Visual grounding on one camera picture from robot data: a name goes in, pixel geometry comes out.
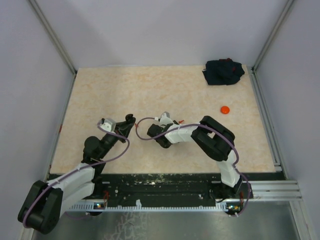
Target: orange round object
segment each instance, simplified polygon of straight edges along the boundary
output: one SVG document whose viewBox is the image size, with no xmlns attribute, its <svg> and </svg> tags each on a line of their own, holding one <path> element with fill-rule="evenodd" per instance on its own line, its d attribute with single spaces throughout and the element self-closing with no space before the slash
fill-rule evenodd
<svg viewBox="0 0 320 240">
<path fill-rule="evenodd" d="M 228 106 L 221 107 L 221 112 L 223 114 L 228 114 L 230 112 L 230 108 Z"/>
</svg>

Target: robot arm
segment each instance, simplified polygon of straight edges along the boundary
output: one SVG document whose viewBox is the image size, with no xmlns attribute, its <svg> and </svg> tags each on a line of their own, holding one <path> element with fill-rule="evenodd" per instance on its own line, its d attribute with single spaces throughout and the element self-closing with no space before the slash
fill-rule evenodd
<svg viewBox="0 0 320 240">
<path fill-rule="evenodd" d="M 148 136 L 153 138 L 161 133 L 178 128 L 177 130 L 168 132 L 167 134 L 156 138 L 155 140 L 163 148 L 169 148 L 172 144 L 180 142 L 197 143 L 205 152 L 205 154 L 217 162 L 221 172 L 221 182 L 233 188 L 235 193 L 238 191 L 242 183 L 242 178 L 234 168 L 236 154 L 227 142 L 225 142 L 217 134 L 215 134 L 213 137 L 210 137 L 209 134 L 212 132 L 205 128 L 199 127 L 198 125 L 181 128 L 187 124 L 178 124 L 176 121 L 170 118 L 170 114 L 168 112 L 163 113 L 157 120 L 159 121 L 159 125 L 152 124 L 148 129 Z M 204 116 L 200 122 L 197 122 L 197 124 L 205 125 L 216 130 L 225 138 L 227 138 L 232 144 L 234 143 L 235 135 L 212 117 Z"/>
<path fill-rule="evenodd" d="M 123 122 L 116 123 L 108 118 L 102 119 L 98 126 L 109 133 L 116 133 L 127 138 L 135 122 L 136 118 L 132 114 L 128 114 Z M 101 140 L 95 136 L 90 136 L 85 140 L 83 159 L 72 171 L 47 182 L 36 181 L 31 186 L 22 205 L 18 214 L 18 221 L 23 222 L 32 204 L 51 184 L 57 183 L 45 192 L 26 218 L 28 227 L 43 234 L 51 232 L 57 225 L 59 218 L 72 205 L 92 195 L 100 183 L 100 174 L 106 163 L 90 165 L 102 162 L 102 159 L 117 141 L 126 142 L 124 139 L 109 133 L 105 134 Z"/>
</svg>

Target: white wall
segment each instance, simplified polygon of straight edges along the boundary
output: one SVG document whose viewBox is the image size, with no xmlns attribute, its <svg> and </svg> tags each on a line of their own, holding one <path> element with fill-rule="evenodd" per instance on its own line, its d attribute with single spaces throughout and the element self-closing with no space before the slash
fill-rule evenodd
<svg viewBox="0 0 320 240">
<path fill-rule="evenodd" d="M 252 66 L 286 0 L 38 0 L 76 68 Z"/>
<path fill-rule="evenodd" d="M 258 76 L 283 149 L 320 236 L 320 1 L 296 1 Z"/>
<path fill-rule="evenodd" d="M 18 238 L 18 212 L 45 176 L 72 74 L 25 0 L 0 7 L 0 235 Z"/>
</svg>

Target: light wood surface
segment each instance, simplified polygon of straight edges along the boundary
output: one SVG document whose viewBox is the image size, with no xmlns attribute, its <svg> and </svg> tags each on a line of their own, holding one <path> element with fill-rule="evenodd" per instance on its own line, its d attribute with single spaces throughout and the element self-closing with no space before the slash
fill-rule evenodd
<svg viewBox="0 0 320 240">
<path fill-rule="evenodd" d="M 274 172 L 272 156 L 260 118 L 247 68 L 235 85 L 209 86 L 203 66 L 152 66 L 81 68 L 78 71 L 50 172 L 66 173 L 82 160 L 84 141 L 101 138 L 96 123 L 101 118 L 124 121 L 132 113 L 137 120 L 160 117 L 196 123 L 209 115 L 235 134 L 242 172 Z M 229 114 L 220 108 L 228 106 Z M 147 136 L 152 120 L 138 130 Z M 162 148 L 139 140 L 131 131 L 131 147 L 120 159 L 107 163 L 104 173 L 218 173 L 210 159 L 193 142 Z M 106 155 L 117 156 L 125 145 L 118 142 Z"/>
</svg>

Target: gray floor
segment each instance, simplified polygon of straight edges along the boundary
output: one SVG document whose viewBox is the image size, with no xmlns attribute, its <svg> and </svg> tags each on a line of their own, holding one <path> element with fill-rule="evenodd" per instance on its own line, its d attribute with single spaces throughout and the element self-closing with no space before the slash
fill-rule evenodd
<svg viewBox="0 0 320 240">
<path fill-rule="evenodd" d="M 84 213 L 71 212 L 73 216 Z M 251 202 L 239 218 L 223 212 L 106 212 L 63 216 L 33 240 L 298 240 L 287 202 Z"/>
</svg>

